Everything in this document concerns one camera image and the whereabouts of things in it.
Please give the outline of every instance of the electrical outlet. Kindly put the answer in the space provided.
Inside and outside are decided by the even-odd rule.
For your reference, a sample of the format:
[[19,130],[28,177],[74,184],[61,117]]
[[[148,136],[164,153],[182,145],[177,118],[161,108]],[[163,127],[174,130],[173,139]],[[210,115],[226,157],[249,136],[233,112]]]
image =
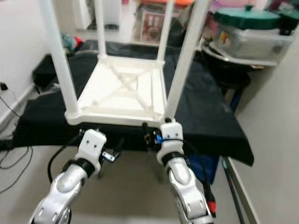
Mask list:
[[0,82],[0,89],[2,91],[6,91],[6,90],[8,90],[8,86],[5,83]]

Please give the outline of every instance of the floor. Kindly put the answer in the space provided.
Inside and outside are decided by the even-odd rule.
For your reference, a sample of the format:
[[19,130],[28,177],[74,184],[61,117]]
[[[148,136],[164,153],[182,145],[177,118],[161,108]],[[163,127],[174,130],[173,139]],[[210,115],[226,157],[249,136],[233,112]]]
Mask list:
[[[0,195],[2,224],[24,224],[39,201],[49,191],[47,163],[58,147],[33,147],[28,169],[10,190]],[[3,166],[12,164],[26,148],[14,149]],[[57,174],[76,148],[64,151],[53,164]],[[29,154],[14,168],[0,171],[0,190],[9,185],[28,162]],[[144,152],[124,152],[114,164],[103,166],[100,179],[90,179],[72,206],[72,224],[179,224],[169,186],[158,183],[152,172],[153,156]],[[217,200],[215,224],[239,224],[224,171],[219,166],[212,186]]]
[[[121,24],[119,30],[106,30],[105,40],[110,42],[130,43],[133,41],[132,33],[135,23],[134,12],[136,9],[135,1],[122,6]],[[94,30],[77,30],[75,35],[83,40],[97,40],[97,31]]]

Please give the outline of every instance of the white wall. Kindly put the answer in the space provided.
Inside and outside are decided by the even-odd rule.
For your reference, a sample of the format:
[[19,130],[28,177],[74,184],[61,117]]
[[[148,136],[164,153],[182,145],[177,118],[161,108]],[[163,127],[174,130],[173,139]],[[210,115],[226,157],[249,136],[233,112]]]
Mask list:
[[75,16],[72,0],[53,0],[57,22],[62,32],[76,34]]
[[277,68],[253,76],[237,116],[255,163],[234,164],[262,224],[299,223],[298,33]]
[[[20,98],[32,86],[32,70],[47,53],[38,0],[0,1],[0,81]],[[10,106],[11,92],[0,91]],[[8,109],[0,102],[0,122]]]
[[267,5],[268,0],[255,0],[255,8],[263,10]]

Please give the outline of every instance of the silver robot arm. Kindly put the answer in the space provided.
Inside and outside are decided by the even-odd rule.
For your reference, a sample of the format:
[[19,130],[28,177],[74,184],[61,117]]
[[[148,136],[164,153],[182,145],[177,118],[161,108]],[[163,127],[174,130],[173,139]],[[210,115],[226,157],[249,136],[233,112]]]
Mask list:
[[162,124],[160,129],[165,141],[157,153],[157,160],[165,166],[169,176],[181,223],[213,223],[206,199],[196,186],[195,174],[184,159],[182,126],[173,122]]
[[35,209],[30,224],[67,223],[70,206],[79,195],[83,182],[101,170],[99,158],[105,143],[104,134],[92,129],[85,132],[75,161],[54,179],[49,194]]

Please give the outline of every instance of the black tablecloth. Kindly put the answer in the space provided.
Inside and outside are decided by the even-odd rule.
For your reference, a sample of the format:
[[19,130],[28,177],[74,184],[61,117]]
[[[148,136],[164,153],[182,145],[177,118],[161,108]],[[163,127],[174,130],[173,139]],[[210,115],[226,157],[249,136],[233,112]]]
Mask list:
[[[80,96],[97,63],[97,42],[87,41],[80,51],[69,59],[76,95]],[[107,53],[113,56],[154,59],[153,47],[107,43]],[[179,49],[167,49],[164,78],[167,93],[170,90],[178,61]],[[20,118],[13,146],[63,145],[80,128],[99,128],[107,136],[107,147],[114,147],[125,137],[124,149],[144,150],[141,127],[83,123],[68,125],[60,91],[30,101]],[[182,124],[184,138],[201,153],[233,157],[252,165],[254,157],[249,142],[234,114],[225,103],[220,89],[201,62],[192,63],[182,98],[175,116]]]

